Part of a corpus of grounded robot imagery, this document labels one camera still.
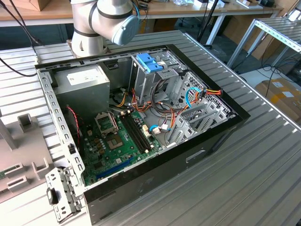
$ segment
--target white label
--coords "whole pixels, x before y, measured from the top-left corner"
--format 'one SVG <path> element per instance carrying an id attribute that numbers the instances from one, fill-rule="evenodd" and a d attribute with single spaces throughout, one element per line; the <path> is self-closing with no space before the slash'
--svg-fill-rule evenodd
<path id="1" fill-rule="evenodd" d="M 287 92 L 282 92 L 286 97 L 294 97 L 294 95 L 291 93 L 291 92 L 289 92 L 289 91 L 287 91 Z"/>
<path id="2" fill-rule="evenodd" d="M 164 61 L 157 62 L 158 65 L 165 65 Z"/>
<path id="3" fill-rule="evenodd" d="M 82 72 L 75 72 L 67 75 L 70 85 L 78 85 L 88 81 L 99 79 L 100 73 L 96 69 L 90 69 Z"/>
<path id="4" fill-rule="evenodd" d="M 277 88 L 280 88 L 280 87 L 284 87 L 280 82 L 276 81 L 276 82 L 273 82 L 274 86 L 276 86 Z"/>

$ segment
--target workbench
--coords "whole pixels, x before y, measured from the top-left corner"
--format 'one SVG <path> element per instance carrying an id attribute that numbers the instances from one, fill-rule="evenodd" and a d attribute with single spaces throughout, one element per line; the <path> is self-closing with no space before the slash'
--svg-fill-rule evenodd
<path id="1" fill-rule="evenodd" d="M 251 117 L 222 147 L 200 163 L 102 220 L 100 226 L 294 226 L 301 216 L 301 128 L 259 95 L 188 34 L 136 35 L 112 52 L 174 44 Z M 37 47 L 42 63 L 73 58 L 67 44 Z M 24 73 L 34 72 L 31 48 L 1 51 Z M 0 65 L 0 109 L 5 124 L 17 115 L 36 116 L 55 166 L 66 165 L 37 76 L 20 77 Z M 46 184 L 0 204 L 9 225 L 57 225 Z M 82 211 L 67 226 L 90 225 Z"/>
<path id="2" fill-rule="evenodd" d="M 16 16 L 16 12 L 12 7 L 8 9 Z M 18 8 L 27 25 L 45 25 L 45 24 L 70 24 L 73 23 L 72 8 L 69 0 L 51 0 L 50 3 L 41 11 L 32 11 L 24 8 Z M 205 7 L 195 7 L 193 4 L 187 6 L 177 6 L 172 1 L 169 2 L 150 2 L 147 19 L 160 18 L 180 18 L 180 17 L 196 17 L 204 16 Z M 225 16 L 231 15 L 256 15 L 271 14 L 274 18 L 282 10 L 282 7 L 275 8 L 263 7 L 261 9 L 247 9 L 235 0 L 231 0 L 229 4 L 225 4 L 223 8 L 216 8 L 213 16 L 218 16 L 211 34 L 207 40 L 207 45 L 211 45 L 220 29 Z M 141 19 L 145 18 L 145 12 L 140 10 Z M 0 27 L 18 26 L 11 16 L 2 8 L 0 8 Z"/>
<path id="3" fill-rule="evenodd" d="M 283 57 L 286 51 L 289 48 L 292 48 L 297 53 L 301 51 L 301 31 L 300 24 L 290 21 L 286 17 L 278 17 L 278 18 L 267 18 L 267 19 L 254 19 L 246 31 L 245 35 L 241 39 L 237 48 L 235 49 L 233 55 L 227 63 L 228 67 L 232 67 L 236 58 L 238 57 L 240 51 L 244 47 L 247 40 L 251 37 L 251 34 L 254 28 L 260 28 L 261 32 L 250 47 L 248 53 L 252 53 L 252 51 L 260 44 L 263 35 L 269 34 L 272 37 L 276 38 L 280 42 L 286 45 L 285 49 L 278 55 L 275 61 L 272 63 L 272 66 L 275 66 L 278 61 Z"/>

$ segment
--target motherboard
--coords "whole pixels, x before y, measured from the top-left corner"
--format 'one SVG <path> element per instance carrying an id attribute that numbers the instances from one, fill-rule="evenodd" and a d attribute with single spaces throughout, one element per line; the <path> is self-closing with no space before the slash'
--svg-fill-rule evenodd
<path id="1" fill-rule="evenodd" d="M 137 111 L 117 116 L 98 114 L 96 121 L 82 126 L 80 131 L 86 186 L 162 150 Z"/>

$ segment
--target red cable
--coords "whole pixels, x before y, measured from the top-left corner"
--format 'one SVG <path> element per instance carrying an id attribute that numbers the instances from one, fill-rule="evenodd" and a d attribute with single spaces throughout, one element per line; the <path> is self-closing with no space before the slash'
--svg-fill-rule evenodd
<path id="1" fill-rule="evenodd" d="M 78 120 L 77 120 L 76 113 L 75 113 L 70 107 L 67 106 L 66 108 L 68 108 L 68 109 L 72 112 L 72 114 L 73 114 L 73 116 L 74 116 L 74 119 L 75 119 L 75 122 L 76 122 L 76 128 L 77 128 L 78 144 L 79 144 L 79 122 L 78 122 Z"/>

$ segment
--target table leg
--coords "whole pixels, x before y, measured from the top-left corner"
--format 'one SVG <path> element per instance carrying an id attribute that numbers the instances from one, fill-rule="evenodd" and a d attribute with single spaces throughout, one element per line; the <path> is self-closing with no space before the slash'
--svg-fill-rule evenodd
<path id="1" fill-rule="evenodd" d="M 236 58 L 238 57 L 241 49 L 244 47 L 245 43 L 248 41 L 252 31 L 254 30 L 255 27 L 255 20 L 254 19 L 251 23 L 251 25 L 249 26 L 248 30 L 246 31 L 245 35 L 243 36 L 243 38 L 241 39 L 240 43 L 238 44 L 236 50 L 234 51 L 233 55 L 231 56 L 230 60 L 227 63 L 228 67 L 232 67 L 232 65 L 234 64 Z"/>
<path id="2" fill-rule="evenodd" d="M 288 49 L 289 47 L 286 46 L 284 50 L 282 50 L 282 52 L 277 56 L 276 60 L 272 63 L 273 67 L 278 63 L 278 61 L 283 57 L 283 55 L 287 52 Z"/>
<path id="3" fill-rule="evenodd" d="M 271 17 L 270 18 L 275 18 L 277 15 L 278 15 L 278 11 L 277 12 L 274 12 L 272 15 L 271 15 Z M 256 46 L 258 45 L 258 43 L 261 41 L 261 39 L 262 39 L 262 37 L 263 37 L 263 35 L 264 35 L 264 31 L 261 31 L 260 33 L 259 33 L 259 35 L 257 36 L 257 38 L 255 39 L 255 41 L 253 42 L 253 44 L 252 44 L 252 46 L 249 48 L 249 50 L 248 50 L 248 53 L 250 54 L 253 50 L 254 50 L 254 48 L 256 48 Z"/>
<path id="4" fill-rule="evenodd" d="M 210 36 L 206 42 L 206 45 L 212 45 L 215 37 L 216 37 L 216 34 L 218 33 L 218 30 L 220 29 L 221 25 L 222 25 L 222 22 L 224 21 L 225 19 L 225 15 L 221 15 L 221 16 L 218 16 L 217 17 L 217 20 L 214 24 L 214 27 L 210 33 Z"/>

